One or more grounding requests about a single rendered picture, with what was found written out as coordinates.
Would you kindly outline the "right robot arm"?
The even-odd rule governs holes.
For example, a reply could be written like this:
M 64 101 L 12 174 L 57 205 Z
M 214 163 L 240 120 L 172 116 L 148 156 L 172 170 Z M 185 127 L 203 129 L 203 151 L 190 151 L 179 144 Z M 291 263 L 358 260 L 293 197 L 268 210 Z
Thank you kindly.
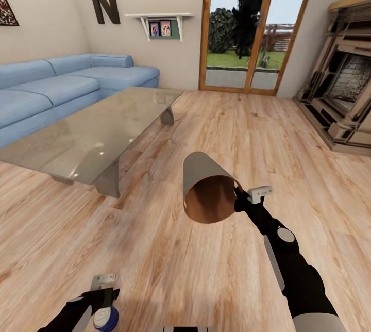
M 245 211 L 263 235 L 278 286 L 288 299 L 296 332 L 347 332 L 325 294 L 318 271 L 308 265 L 299 253 L 296 237 L 263 206 L 264 196 L 272 194 L 272 186 L 243 190 L 234 188 L 235 211 Z

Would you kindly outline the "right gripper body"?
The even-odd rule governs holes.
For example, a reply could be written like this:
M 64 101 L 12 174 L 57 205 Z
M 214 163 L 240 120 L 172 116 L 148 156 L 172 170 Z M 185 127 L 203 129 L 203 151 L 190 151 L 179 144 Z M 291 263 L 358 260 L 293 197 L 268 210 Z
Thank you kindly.
M 236 199 L 234 209 L 236 212 L 245 211 L 254 222 L 255 217 L 263 212 L 267 212 L 267 209 L 263 206 L 264 196 L 260 198 L 261 202 L 257 204 L 252 204 L 252 202 L 247 199 L 248 197 L 249 196 Z

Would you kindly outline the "can of soda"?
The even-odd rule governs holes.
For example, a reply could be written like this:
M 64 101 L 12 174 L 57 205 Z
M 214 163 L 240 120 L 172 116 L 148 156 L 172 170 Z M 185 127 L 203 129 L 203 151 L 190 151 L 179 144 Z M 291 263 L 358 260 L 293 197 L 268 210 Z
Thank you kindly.
M 113 306 L 99 309 L 93 315 L 93 326 L 100 332 L 111 332 L 119 321 L 119 313 Z

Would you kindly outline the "trash can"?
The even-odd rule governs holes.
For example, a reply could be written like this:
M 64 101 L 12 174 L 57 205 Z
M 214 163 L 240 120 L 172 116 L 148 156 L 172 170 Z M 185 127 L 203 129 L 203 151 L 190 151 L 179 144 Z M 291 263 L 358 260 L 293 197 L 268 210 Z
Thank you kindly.
M 241 184 L 204 152 L 189 154 L 183 163 L 183 208 L 198 223 L 223 221 L 235 212 L 235 184 Z

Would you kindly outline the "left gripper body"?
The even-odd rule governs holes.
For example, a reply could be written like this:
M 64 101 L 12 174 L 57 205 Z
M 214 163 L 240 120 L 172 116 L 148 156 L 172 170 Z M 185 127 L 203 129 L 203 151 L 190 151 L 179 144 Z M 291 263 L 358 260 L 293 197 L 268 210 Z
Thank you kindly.
M 95 291 L 87 291 L 81 294 L 83 295 L 93 295 L 96 298 L 96 309 L 94 314 L 97 312 L 99 309 L 107 308 L 112 306 L 112 298 L 113 298 L 113 288 L 105 288 L 101 290 L 95 290 Z

